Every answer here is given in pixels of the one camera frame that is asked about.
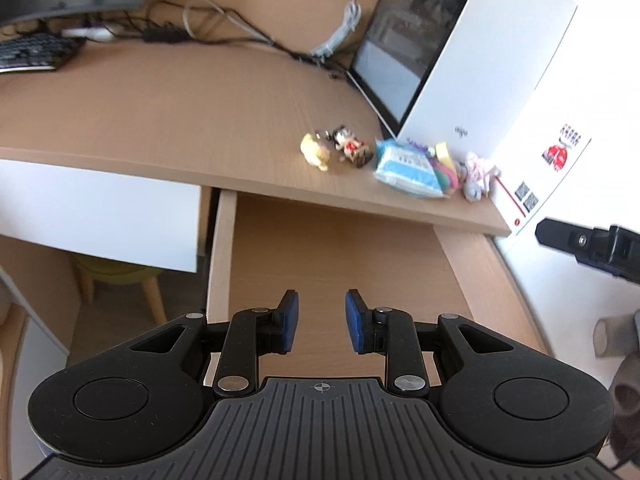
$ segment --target white wall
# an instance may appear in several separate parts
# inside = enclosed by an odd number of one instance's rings
[[[640,286],[540,248],[533,231],[551,216],[640,232],[640,0],[575,1],[553,80],[539,88],[546,85],[549,114],[593,140],[506,259],[556,357],[609,384],[620,360],[594,357],[593,326],[640,308]]]

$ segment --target computer case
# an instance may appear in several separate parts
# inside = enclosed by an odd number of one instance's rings
[[[349,74],[385,133],[491,156],[551,61],[572,0],[379,0]]]

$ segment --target stool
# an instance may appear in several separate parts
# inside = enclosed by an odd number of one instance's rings
[[[158,287],[158,274],[162,269],[107,260],[88,254],[73,254],[72,257],[80,272],[80,289],[87,303],[92,303],[94,300],[94,280],[115,285],[140,283],[155,322],[158,325],[166,323],[166,314]]]

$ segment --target metal screw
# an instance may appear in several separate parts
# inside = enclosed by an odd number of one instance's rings
[[[415,392],[427,385],[424,379],[417,375],[401,375],[400,377],[396,377],[394,384],[398,390],[402,390],[403,392]]]
[[[226,392],[239,392],[249,386],[249,381],[239,375],[228,375],[218,381],[218,387]]]

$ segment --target black keyboard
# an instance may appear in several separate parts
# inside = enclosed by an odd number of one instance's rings
[[[47,32],[28,34],[0,43],[0,73],[55,70],[76,55],[83,39]]]

